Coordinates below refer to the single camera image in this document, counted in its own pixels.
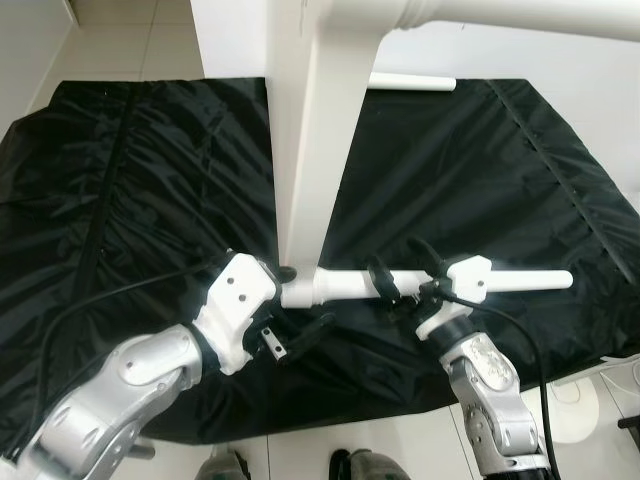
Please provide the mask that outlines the white plastic table leg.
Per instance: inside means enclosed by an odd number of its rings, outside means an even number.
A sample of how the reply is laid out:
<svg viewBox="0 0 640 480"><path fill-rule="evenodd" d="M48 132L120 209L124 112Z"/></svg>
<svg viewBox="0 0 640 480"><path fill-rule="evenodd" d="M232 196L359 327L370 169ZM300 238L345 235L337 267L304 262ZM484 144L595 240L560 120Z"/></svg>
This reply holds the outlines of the white plastic table leg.
<svg viewBox="0 0 640 480"><path fill-rule="evenodd" d="M374 72L370 74L367 87L369 87L370 90L451 92L456 90L457 79L451 77L410 76L410 74Z"/></svg>
<svg viewBox="0 0 640 480"><path fill-rule="evenodd" d="M640 0L406 0L396 28L433 20L640 41Z"/></svg>
<svg viewBox="0 0 640 480"><path fill-rule="evenodd" d="M431 276L420 270L392 270L398 296L412 296ZM557 291L570 288L573 276L566 270L486 271L472 282L454 280L454 292L461 296L466 285L480 287L486 292ZM282 287L285 308L306 308L324 305L333 300L369 300L378 298L369 271L317 269L310 280L298 279Z"/></svg>

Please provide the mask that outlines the white plastic children table top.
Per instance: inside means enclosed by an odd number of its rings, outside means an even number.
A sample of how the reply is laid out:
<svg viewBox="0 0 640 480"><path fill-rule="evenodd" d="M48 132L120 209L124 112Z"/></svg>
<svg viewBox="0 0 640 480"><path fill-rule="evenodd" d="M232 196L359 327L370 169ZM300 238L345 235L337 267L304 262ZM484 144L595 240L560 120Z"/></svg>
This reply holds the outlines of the white plastic children table top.
<svg viewBox="0 0 640 480"><path fill-rule="evenodd" d="M393 29L442 0L269 0L268 100L285 308L317 305L316 274L372 65Z"/></svg>

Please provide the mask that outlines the black cloth table cover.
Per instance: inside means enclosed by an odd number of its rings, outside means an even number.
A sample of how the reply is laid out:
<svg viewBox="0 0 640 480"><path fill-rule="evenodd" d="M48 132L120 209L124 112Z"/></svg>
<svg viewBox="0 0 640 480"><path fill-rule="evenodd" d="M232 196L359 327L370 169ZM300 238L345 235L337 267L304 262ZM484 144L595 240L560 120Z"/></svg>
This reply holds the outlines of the black cloth table cover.
<svg viewBox="0 0 640 480"><path fill-rule="evenodd" d="M0 140L0 448L35 408L37 366L58 394L123 340L192 319L234 250L276 259L268 92L262 79L67 81ZM463 79L448 93L366 93L320 264L379 256L564 269L566 291L494 294L476 314L536 383L632 355L640 218L572 128L521 79ZM293 364L269 356L214 374L146 426L188 445L385 419L454 403L447 376L380 301L337 316Z"/></svg>

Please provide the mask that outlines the grey robot left leg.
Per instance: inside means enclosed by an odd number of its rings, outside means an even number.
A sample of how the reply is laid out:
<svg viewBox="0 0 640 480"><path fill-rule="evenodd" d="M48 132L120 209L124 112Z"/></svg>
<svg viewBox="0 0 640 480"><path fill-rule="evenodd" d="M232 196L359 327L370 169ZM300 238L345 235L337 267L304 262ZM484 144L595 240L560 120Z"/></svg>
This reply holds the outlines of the grey robot left leg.
<svg viewBox="0 0 640 480"><path fill-rule="evenodd" d="M241 453L215 451L201 463L193 480L252 480L252 475Z"/></svg>

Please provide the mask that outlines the grey robot leg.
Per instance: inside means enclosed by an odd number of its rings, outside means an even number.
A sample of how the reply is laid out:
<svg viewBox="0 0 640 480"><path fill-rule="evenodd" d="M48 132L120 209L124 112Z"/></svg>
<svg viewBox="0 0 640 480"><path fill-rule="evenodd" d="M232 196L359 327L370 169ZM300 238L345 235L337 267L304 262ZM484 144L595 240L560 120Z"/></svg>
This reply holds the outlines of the grey robot leg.
<svg viewBox="0 0 640 480"><path fill-rule="evenodd" d="M193 480L252 480L252 475L241 453L215 451L201 463Z"/></svg>
<svg viewBox="0 0 640 480"><path fill-rule="evenodd" d="M328 480L411 480L401 465L385 454L338 449L330 454Z"/></svg>

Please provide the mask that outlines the grey robot right leg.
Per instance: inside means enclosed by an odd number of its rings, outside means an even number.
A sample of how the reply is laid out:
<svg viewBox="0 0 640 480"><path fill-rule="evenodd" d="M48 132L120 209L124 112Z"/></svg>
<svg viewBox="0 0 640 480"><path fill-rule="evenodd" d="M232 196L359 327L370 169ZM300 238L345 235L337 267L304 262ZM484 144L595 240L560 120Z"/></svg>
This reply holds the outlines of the grey robot right leg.
<svg viewBox="0 0 640 480"><path fill-rule="evenodd" d="M411 480L401 465L385 454L338 449L330 454L328 480Z"/></svg>

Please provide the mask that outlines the white round lamp base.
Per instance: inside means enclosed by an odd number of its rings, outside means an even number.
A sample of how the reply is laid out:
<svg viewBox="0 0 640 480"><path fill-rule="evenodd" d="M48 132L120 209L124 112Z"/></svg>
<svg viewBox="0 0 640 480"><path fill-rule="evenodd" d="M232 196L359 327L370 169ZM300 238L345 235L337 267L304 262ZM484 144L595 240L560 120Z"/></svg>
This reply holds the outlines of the white round lamp base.
<svg viewBox="0 0 640 480"><path fill-rule="evenodd" d="M602 401L591 376L549 385L550 429L554 444L586 442L602 419Z"/></svg>

